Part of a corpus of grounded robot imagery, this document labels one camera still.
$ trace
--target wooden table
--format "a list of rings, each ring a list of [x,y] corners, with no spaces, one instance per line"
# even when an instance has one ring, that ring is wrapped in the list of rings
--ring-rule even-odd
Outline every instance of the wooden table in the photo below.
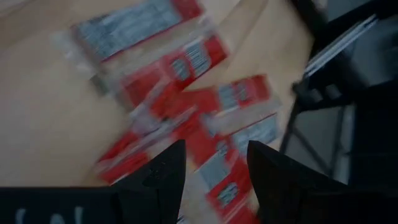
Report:
[[[127,128],[123,109],[52,44],[78,21],[137,0],[35,0],[0,19],[0,185],[96,183],[90,171]],[[286,123],[312,37],[288,0],[204,0],[231,56],[190,88],[269,74]]]

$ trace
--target light wood surface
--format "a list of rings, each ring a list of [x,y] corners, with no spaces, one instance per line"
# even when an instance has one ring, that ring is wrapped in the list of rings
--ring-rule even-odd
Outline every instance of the light wood surface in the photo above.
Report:
[[[96,94],[51,42],[73,23],[136,0],[35,0],[0,19],[0,185],[93,185],[95,160],[127,128],[123,109]],[[190,88],[269,74],[290,113],[312,37],[288,0],[203,0],[231,49]]]

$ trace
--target black object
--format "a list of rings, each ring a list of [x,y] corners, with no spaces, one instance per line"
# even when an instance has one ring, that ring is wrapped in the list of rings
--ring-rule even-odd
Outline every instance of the black object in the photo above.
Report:
[[[394,192],[362,191],[257,142],[248,146],[250,178],[267,224],[397,223]]]
[[[0,189],[0,223],[176,223],[185,159],[179,140],[111,187]]]

